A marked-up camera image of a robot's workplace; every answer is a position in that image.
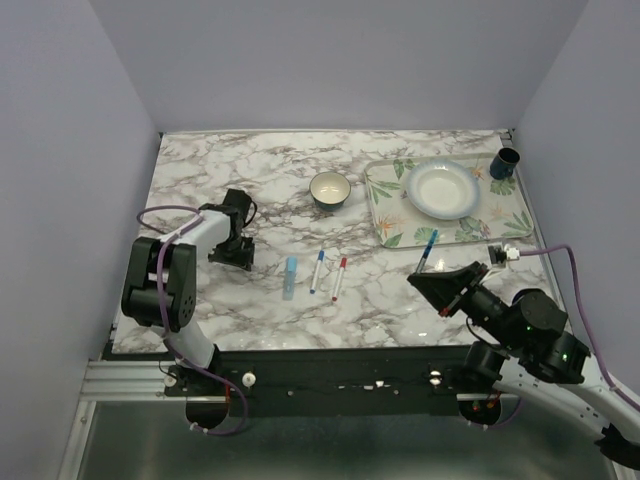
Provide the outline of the thin teal blue pen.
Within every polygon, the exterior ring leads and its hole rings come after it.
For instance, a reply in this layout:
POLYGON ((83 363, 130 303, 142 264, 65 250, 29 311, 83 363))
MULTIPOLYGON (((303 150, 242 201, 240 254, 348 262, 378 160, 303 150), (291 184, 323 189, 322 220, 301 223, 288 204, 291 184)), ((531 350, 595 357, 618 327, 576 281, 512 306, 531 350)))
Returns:
POLYGON ((438 234, 439 234, 439 231, 437 229, 434 229, 432 231, 431 236, 430 236, 430 238, 429 238, 429 240, 428 240, 428 242, 427 242, 427 244, 426 244, 426 246, 425 246, 425 248, 423 250, 422 256, 421 256, 421 258, 419 260, 419 263, 418 263, 418 265, 416 267, 416 272, 418 274, 423 272, 425 264, 427 262, 427 259, 428 259, 429 255, 430 255, 430 253, 431 253, 431 251, 432 251, 432 249, 433 249, 433 247, 434 247, 434 245, 435 245, 435 243, 436 243, 436 241, 438 239, 438 234))

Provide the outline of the white pen blue tip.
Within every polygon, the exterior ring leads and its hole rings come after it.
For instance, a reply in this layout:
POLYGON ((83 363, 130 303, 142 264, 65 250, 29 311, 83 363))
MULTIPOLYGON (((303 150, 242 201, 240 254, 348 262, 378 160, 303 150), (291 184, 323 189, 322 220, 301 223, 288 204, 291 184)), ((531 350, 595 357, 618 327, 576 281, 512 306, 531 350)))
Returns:
POLYGON ((319 276, 320 276, 321 268, 324 261, 324 255, 325 255, 324 250, 320 250, 316 259, 315 267, 312 274, 312 280, 310 284, 310 294, 312 295, 315 294, 317 291, 319 276))

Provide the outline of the white pen red tip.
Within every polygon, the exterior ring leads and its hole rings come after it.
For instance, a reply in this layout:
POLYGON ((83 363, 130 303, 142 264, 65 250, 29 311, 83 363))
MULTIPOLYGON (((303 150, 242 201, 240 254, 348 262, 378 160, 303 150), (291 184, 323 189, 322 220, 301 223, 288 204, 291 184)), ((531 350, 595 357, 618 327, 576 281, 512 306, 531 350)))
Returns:
POLYGON ((340 289, 341 289, 341 286, 342 286, 345 270, 346 270, 346 267, 345 268, 340 268, 340 265, 339 265, 337 276, 336 276, 335 283, 334 283, 334 287, 333 287, 333 290, 332 290, 332 295, 331 295, 331 300, 333 302, 336 302, 338 300, 338 298, 339 298, 340 289))

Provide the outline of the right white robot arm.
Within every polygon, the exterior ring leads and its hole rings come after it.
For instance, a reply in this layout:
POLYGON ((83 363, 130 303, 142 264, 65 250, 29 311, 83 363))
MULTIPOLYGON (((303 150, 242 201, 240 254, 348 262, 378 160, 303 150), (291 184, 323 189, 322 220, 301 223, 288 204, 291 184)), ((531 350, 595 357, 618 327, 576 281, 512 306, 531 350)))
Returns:
POLYGON ((638 469, 636 398, 606 382, 595 353, 566 331, 567 314, 544 291, 524 289, 506 304, 484 285, 488 273, 474 262, 407 278, 440 316, 463 313, 494 340, 472 344, 457 383, 516 394, 570 417, 594 435, 606 458, 638 469))

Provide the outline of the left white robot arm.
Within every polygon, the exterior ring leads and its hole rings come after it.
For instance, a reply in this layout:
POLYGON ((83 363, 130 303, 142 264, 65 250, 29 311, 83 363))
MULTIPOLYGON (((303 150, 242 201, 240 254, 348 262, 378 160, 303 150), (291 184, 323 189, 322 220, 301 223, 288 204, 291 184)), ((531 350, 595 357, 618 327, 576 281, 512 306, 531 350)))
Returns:
POLYGON ((197 267, 209 262, 252 269, 255 245, 243 230, 253 221, 257 204, 245 191, 229 189, 220 204, 180 209, 190 216, 178 228, 134 241, 121 311, 155 330, 174 358, 189 368, 188 384, 209 395, 220 387, 222 372, 214 364, 217 346, 193 319, 197 267))

